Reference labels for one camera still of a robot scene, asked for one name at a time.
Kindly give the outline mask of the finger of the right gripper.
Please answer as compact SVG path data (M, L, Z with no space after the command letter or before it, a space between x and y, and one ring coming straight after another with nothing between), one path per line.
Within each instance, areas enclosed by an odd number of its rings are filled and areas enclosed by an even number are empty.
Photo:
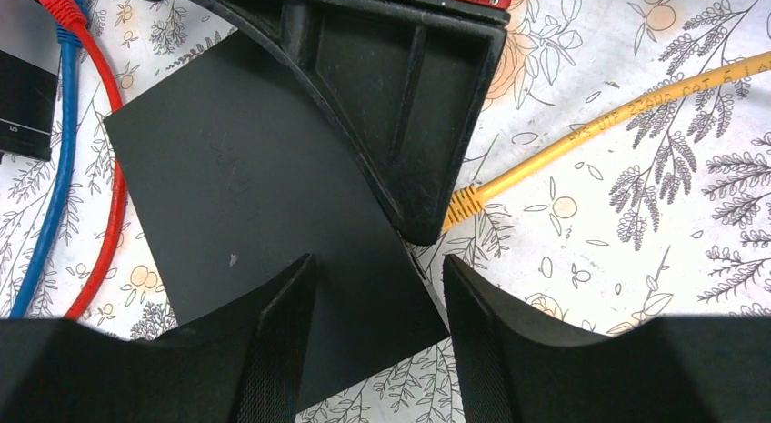
M506 40L466 0L188 0L262 46L342 132L402 238L434 244Z

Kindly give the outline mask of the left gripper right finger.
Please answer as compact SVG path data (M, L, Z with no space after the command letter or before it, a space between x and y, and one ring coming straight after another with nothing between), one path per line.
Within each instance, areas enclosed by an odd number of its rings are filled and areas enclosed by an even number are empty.
M446 311L469 422L767 422L768 317L658 317L606 337L449 255Z

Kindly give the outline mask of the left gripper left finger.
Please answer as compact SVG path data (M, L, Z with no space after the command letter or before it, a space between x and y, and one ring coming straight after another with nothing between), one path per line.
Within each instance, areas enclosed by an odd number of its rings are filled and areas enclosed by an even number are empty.
M261 287L159 337L62 318L1 324L4 422L291 422L315 303L303 255Z

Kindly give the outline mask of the black network switch box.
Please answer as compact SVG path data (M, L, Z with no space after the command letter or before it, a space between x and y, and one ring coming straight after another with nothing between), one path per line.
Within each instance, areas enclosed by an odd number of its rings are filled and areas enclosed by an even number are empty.
M230 35L105 128L179 323L310 254L299 407L391 416L430 390L445 324L345 137L264 48Z

